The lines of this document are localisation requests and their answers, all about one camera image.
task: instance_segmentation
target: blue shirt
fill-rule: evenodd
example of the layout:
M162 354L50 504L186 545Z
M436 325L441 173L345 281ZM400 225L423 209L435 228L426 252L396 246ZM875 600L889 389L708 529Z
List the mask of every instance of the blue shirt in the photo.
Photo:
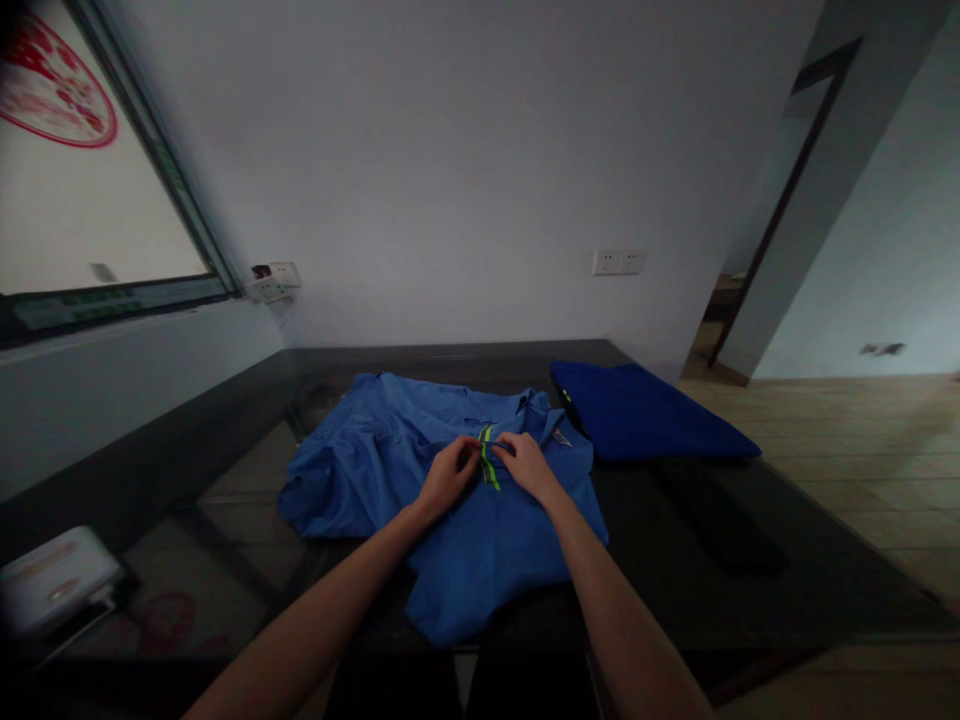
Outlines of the blue shirt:
M593 446L547 394L504 397L381 373L350 392L303 443L280 492L284 519L305 538L367 537L413 502L438 451L458 435L529 432L600 540L609 540L590 481ZM438 647L481 630L517 595L569 579L540 504L489 450L476 484L425 536L407 616Z

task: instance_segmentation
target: folded blue clothing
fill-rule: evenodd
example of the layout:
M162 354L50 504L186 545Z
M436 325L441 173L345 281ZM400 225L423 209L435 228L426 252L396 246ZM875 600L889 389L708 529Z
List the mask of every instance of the folded blue clothing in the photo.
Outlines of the folded blue clothing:
M280 514L301 537L367 537L423 486L434 456L458 435L493 441L529 432L590 527L609 540L590 481L593 446L547 394L505 397L390 373L358 375L290 463ZM517 595L569 579L550 519L492 453L474 486L408 558L417 582L407 616L448 647Z
M760 455L733 425L639 365L554 362L550 371L606 462Z

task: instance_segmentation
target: electrical outlet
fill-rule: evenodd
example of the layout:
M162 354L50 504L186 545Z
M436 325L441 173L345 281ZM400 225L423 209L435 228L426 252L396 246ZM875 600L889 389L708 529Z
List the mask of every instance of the electrical outlet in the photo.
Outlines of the electrical outlet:
M300 287L300 276L293 263L270 263L270 273L284 287Z
M621 250L620 251L620 274L621 275L639 275L643 267L643 258L646 255L644 250Z
M286 288L274 277L260 278L247 283L247 292L254 302L264 302L268 305L290 297L287 295Z
M597 250L593 253L594 275L616 275L620 272L619 250Z
M593 253L594 275L637 275L643 267L645 250L597 250Z

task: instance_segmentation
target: window frame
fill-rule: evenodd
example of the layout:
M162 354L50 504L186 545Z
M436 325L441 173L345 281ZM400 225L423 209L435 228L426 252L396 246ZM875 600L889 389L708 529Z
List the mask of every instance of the window frame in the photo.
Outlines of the window frame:
M128 318L176 312L239 297L236 276L215 238L183 164L169 140L149 83L98 0L61 0L153 165L206 273L49 292L0 295L0 348L75 333Z

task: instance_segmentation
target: hand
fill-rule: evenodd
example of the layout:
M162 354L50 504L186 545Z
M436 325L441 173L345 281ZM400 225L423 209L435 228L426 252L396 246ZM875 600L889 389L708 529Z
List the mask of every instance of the hand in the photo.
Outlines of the hand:
M461 435L433 458L414 505L432 522L460 497L480 459L480 441Z
M553 470L547 465L540 446L530 433L517 435L503 433L497 442L513 448L514 455L496 445L491 446L493 454L500 458L517 484L533 495L542 505L546 496L557 489L562 489Z

